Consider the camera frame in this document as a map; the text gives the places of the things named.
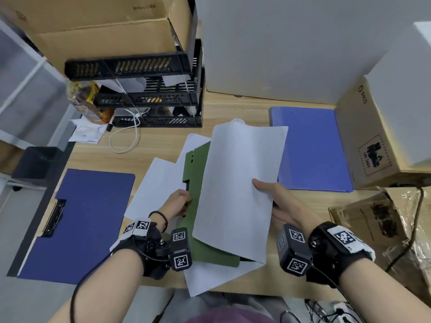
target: person's right hand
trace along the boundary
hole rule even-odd
[[[280,183],[265,183],[257,179],[253,179],[254,186],[263,192],[268,192],[272,195],[274,202],[278,207],[272,208],[272,215],[277,219],[294,224],[300,227],[306,237],[324,221],[305,203],[294,197]]]

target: hand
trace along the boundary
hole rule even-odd
[[[300,227],[306,237],[324,221],[305,203],[294,197],[280,183],[264,183],[253,179],[256,189],[271,194],[278,207],[272,208],[272,215],[277,219]]]
[[[158,211],[162,212],[170,223],[174,217],[186,215],[188,201],[190,201],[189,192],[187,190],[179,189],[168,197]],[[154,213],[151,216],[151,219],[157,223],[157,228],[162,231],[165,220],[157,213]]]

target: forearm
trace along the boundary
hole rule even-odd
[[[127,314],[143,275],[141,258],[123,249],[112,255],[79,289],[75,300],[75,321],[119,323]],[[50,323],[69,323],[70,300]]]
[[[431,309],[368,259],[349,266],[340,288],[367,323],[429,322]]]

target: bracelet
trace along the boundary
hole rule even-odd
[[[166,231],[166,229],[168,228],[168,219],[166,219],[165,215],[164,215],[162,212],[159,212],[159,211],[152,211],[152,212],[148,215],[148,217],[150,217],[150,216],[151,216],[151,214],[154,214],[154,213],[159,214],[163,219],[165,219],[165,228],[164,228],[164,229],[163,229],[163,231],[162,231],[162,233],[164,233],[164,232]]]

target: person's left hand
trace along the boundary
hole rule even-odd
[[[162,212],[168,222],[171,222],[176,216],[186,215],[188,201],[190,201],[189,192],[179,189],[169,196],[162,207],[159,208],[159,212]]]

